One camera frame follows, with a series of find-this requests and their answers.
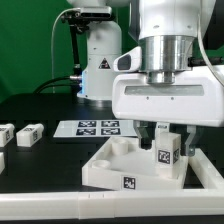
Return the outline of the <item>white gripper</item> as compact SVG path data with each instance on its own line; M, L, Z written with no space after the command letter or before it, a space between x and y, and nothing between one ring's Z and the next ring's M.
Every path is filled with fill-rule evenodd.
M136 47L114 61L114 70L118 73L112 90L114 115L119 119L138 120L133 127L139 147L144 150L152 148L154 122L188 125L184 153L194 156L202 135L198 126L224 126L224 86L206 66L177 74L172 84L149 84L147 76L138 71L141 52Z

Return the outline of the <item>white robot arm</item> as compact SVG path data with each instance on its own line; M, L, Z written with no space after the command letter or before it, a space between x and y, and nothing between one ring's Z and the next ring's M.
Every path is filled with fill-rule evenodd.
M118 119L133 122L148 149L155 124L188 128L194 153L202 126L224 126L224 64L194 58L216 0L67 0L87 33L80 98L109 101Z

